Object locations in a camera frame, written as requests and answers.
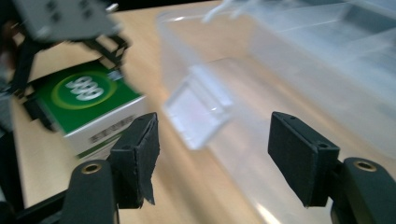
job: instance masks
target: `printed number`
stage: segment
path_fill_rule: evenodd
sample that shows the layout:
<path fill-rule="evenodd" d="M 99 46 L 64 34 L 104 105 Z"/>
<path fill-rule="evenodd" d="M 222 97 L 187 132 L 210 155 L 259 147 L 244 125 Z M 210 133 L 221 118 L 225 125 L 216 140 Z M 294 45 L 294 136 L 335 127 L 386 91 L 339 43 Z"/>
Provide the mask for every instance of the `printed number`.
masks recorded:
<path fill-rule="evenodd" d="M 93 100 L 105 92 L 98 87 L 96 82 L 92 81 L 91 77 L 79 77 L 77 80 L 67 83 L 66 87 L 73 89 L 71 92 L 77 95 L 76 98 L 80 101 Z"/>

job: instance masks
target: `light wood surface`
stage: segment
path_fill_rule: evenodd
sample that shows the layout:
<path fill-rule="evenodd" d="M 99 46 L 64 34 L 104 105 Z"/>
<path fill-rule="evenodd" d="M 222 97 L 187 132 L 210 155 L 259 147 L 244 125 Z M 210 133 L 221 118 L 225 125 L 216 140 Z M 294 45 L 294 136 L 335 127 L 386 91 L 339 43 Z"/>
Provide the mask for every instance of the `light wood surface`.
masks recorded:
<path fill-rule="evenodd" d="M 121 223 L 261 223 L 262 219 L 207 150 L 188 151 L 163 115 L 169 93 L 161 83 L 161 45 L 155 19 L 168 9 L 216 5 L 217 2 L 158 7 L 115 14 L 123 36 L 133 45 L 125 57 L 126 79 L 148 97 L 148 110 L 160 121 L 161 154 L 152 177 L 156 205 L 120 210 Z M 31 79 L 96 59 L 86 48 L 62 43 L 42 51 Z M 30 121 L 20 102 L 12 102 L 22 191 L 27 206 L 67 188 L 78 161 L 59 133 Z"/>
<path fill-rule="evenodd" d="M 148 110 L 159 113 L 162 149 L 152 179 L 156 205 L 151 206 L 146 203 L 139 210 L 121 210 L 121 223 L 265 222 L 264 217 L 259 214 L 260 209 L 258 210 L 257 206 L 253 206 L 248 201 L 230 178 L 229 171 L 226 171 L 213 155 L 213 153 L 224 155 L 227 152 L 206 149 L 187 150 L 162 112 L 163 103 L 169 97 L 169 92 L 162 80 L 161 43 L 156 28 L 156 17 L 162 11 L 169 9 L 214 6 L 218 3 L 158 7 L 120 12 L 115 15 L 116 20 L 121 21 L 124 26 L 123 35 L 133 43 L 126 53 L 123 71 L 127 81 L 147 95 Z M 192 41 L 200 38 L 204 36 L 197 36 Z M 226 53 L 234 55 L 238 53 L 238 50 Z M 211 56 L 216 58 L 219 55 L 214 53 Z M 56 48 L 39 54 L 32 78 L 96 58 L 97 55 L 82 46 L 62 43 Z M 340 160 L 351 156 L 370 158 L 373 161 L 379 161 L 393 176 L 396 176 L 393 159 L 375 152 L 369 144 L 359 139 L 354 133 L 345 130 L 342 124 L 326 116 L 324 111 L 306 101 L 301 94 L 251 58 L 245 58 L 243 61 L 260 74 L 256 80 L 265 80 L 260 82 L 265 83 L 265 86 L 259 87 L 259 82 L 245 83 L 246 86 L 242 86 L 237 81 L 233 83 L 236 79 L 232 78 L 230 82 L 236 90 L 251 99 L 246 103 L 259 114 L 265 114 L 268 117 L 274 109 L 293 111 L 302 120 L 314 124 L 313 126 L 320 133 L 334 141 L 339 147 L 348 148 L 348 150 L 342 150 Z M 265 89 L 267 96 L 265 100 L 255 94 L 255 88 Z M 71 148 L 59 133 L 49 133 L 37 121 L 30 121 L 17 100 L 13 101 L 12 107 L 22 189 L 25 203 L 30 206 L 66 189 L 70 174 L 78 165 L 78 161 L 73 157 Z M 258 160 L 251 158 L 251 162 L 258 162 Z M 286 189 L 287 186 L 284 186 L 286 182 L 282 180 L 283 182 L 280 183 L 282 177 L 275 166 L 268 161 L 266 168 L 268 170 L 265 170 L 265 175 L 268 175 L 268 178 L 273 178 L 274 181 L 279 180 L 279 182 L 268 183 L 268 186 L 273 185 L 269 188 L 283 190 L 277 187 L 279 184 Z M 287 208 L 278 209 L 277 212 L 281 213 L 284 209 Z"/>

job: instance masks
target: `clear plastic container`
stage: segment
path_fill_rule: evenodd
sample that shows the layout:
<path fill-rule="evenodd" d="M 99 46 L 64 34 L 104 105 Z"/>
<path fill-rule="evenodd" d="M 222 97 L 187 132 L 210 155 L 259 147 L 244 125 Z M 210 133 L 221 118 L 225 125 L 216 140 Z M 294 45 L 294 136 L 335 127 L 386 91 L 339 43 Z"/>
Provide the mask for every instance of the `clear plastic container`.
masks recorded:
<path fill-rule="evenodd" d="M 330 140 L 341 139 L 327 126 L 325 119 L 331 119 L 370 145 L 371 151 L 363 152 L 341 145 L 342 157 L 370 160 L 375 155 L 396 176 L 389 166 L 396 161 L 394 20 L 339 1 L 258 2 L 235 20 L 225 11 L 203 23 L 212 7 L 158 17 L 163 83 L 172 93 L 163 109 L 190 146 L 180 126 L 193 128 L 198 109 L 195 104 L 178 107 L 190 121 L 180 124 L 171 106 L 192 102 L 181 90 L 200 76 L 196 68 L 205 71 L 230 102 L 220 104 L 226 109 L 216 115 L 226 119 L 215 119 L 213 127 L 206 127 L 211 132 L 197 131 L 210 136 L 197 139 L 191 149 L 207 146 L 266 221 L 331 223 L 331 203 L 325 209 L 302 207 L 267 154 L 271 113 L 292 114 Z M 379 23 L 370 27 L 366 15 Z M 213 104 L 200 102 L 205 115 L 212 113 Z M 312 116 L 318 111 L 320 116 Z"/>

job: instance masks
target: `green box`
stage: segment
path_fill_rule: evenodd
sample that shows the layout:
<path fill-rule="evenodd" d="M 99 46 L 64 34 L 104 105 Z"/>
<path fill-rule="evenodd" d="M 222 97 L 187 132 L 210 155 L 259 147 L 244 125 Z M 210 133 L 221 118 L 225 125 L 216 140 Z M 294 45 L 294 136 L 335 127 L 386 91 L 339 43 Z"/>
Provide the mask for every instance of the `green box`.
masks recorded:
<path fill-rule="evenodd" d="M 39 105 L 83 160 L 105 159 L 121 132 L 147 112 L 145 96 L 98 61 L 42 77 L 32 86 Z"/>

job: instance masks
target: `wooden table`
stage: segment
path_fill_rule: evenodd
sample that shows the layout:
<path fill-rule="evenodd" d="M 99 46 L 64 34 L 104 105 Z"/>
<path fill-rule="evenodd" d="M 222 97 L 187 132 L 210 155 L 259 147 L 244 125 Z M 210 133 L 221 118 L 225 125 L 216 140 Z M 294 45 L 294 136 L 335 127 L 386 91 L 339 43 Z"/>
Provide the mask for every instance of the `wooden table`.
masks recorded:
<path fill-rule="evenodd" d="M 146 203 L 140 210 L 121 210 L 122 223 L 264 222 L 257 207 L 248 202 L 211 151 L 188 151 L 162 112 L 169 92 L 162 83 L 161 45 L 155 25 L 157 15 L 169 9 L 214 6 L 218 3 L 158 7 L 115 14 L 115 18 L 124 25 L 123 35 L 130 43 L 134 43 L 124 58 L 126 79 L 147 95 L 148 110 L 159 113 L 162 148 L 152 177 L 156 205 Z M 97 57 L 80 45 L 62 43 L 38 55 L 31 79 Z M 268 71 L 262 73 L 270 88 L 268 93 L 281 95 L 277 102 L 294 106 L 298 115 L 306 115 L 303 120 L 310 118 L 309 123 L 314 123 L 320 133 L 341 148 L 348 148 L 342 151 L 340 160 L 358 155 L 370 158 L 380 162 L 396 176 L 393 159 L 376 153 L 365 141 L 346 131 L 342 124 L 326 116 L 301 94 L 287 85 L 281 85 L 276 75 Z M 38 121 L 30 121 L 17 100 L 13 101 L 12 107 L 22 190 L 25 203 L 30 206 L 66 189 L 78 161 L 59 133 L 49 133 Z"/>

